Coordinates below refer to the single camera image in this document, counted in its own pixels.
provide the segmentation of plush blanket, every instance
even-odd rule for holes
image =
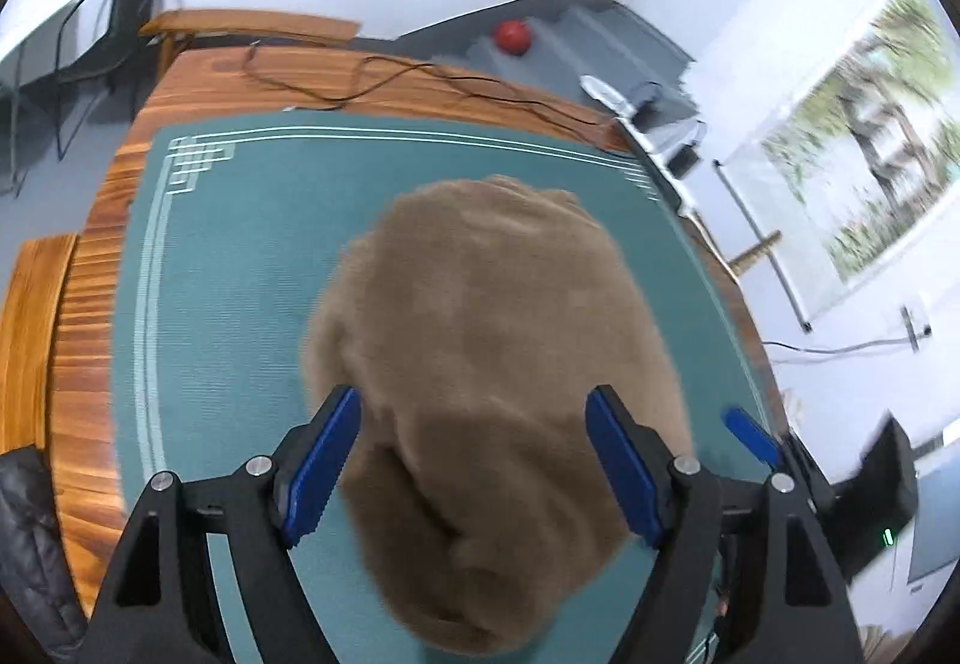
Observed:
[[[506,177],[400,196],[342,255],[301,365],[317,405],[360,390],[341,489],[363,558],[395,618],[455,653],[521,646],[626,541],[594,386],[692,450],[616,243],[572,194]]]

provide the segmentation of red ball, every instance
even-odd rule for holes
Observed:
[[[493,42],[501,52],[520,57],[530,49],[530,28],[520,20],[507,20],[506,23],[500,23],[493,31]]]

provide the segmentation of teal mat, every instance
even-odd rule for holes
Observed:
[[[397,194],[491,174],[573,191],[616,237],[680,371],[701,461],[763,477],[720,423],[731,404],[765,422],[760,394],[712,284],[640,167],[504,128],[294,111],[155,137],[131,207],[113,326],[128,509],[160,469],[196,480],[272,452],[305,419],[299,340],[338,251]],[[259,661],[226,541],[214,536],[210,545],[234,656]],[[459,660],[426,650],[386,613],[336,494],[293,561],[343,664]],[[651,552],[628,546],[541,639],[499,661],[606,662],[652,562]]]

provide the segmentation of silver bolt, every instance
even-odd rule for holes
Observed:
[[[247,461],[247,474],[253,477],[265,475],[272,468],[274,463],[267,456],[254,456]]]
[[[155,491],[165,491],[174,485],[174,476],[171,472],[157,472],[150,478],[150,487]]]
[[[700,471],[700,462],[693,456],[677,456],[673,459],[673,468],[682,475],[695,475]]]
[[[776,475],[771,477],[770,485],[774,486],[775,490],[779,490],[781,493],[790,493],[797,485],[793,482],[793,477],[789,475],[781,474],[777,472]]]

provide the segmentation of blue rubber pad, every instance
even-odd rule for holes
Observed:
[[[288,548],[313,533],[360,431],[360,394],[347,389],[290,483],[282,534]]]
[[[587,435],[620,504],[630,531],[651,548],[659,547],[664,525],[656,513],[656,485],[603,394],[587,396]]]
[[[723,423],[727,431],[733,434],[757,461],[763,461],[773,469],[778,469],[784,459],[779,445],[770,434],[760,428],[742,408],[731,407],[723,413]]]

